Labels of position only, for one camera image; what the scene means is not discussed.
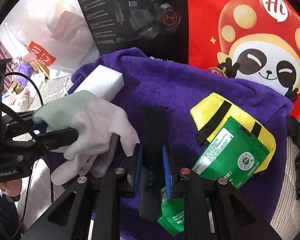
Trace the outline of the person's left hand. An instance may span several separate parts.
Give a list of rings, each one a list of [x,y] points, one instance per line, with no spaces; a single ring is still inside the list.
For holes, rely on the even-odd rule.
[[[11,197],[16,197],[22,190],[22,179],[16,179],[0,183],[1,191]]]

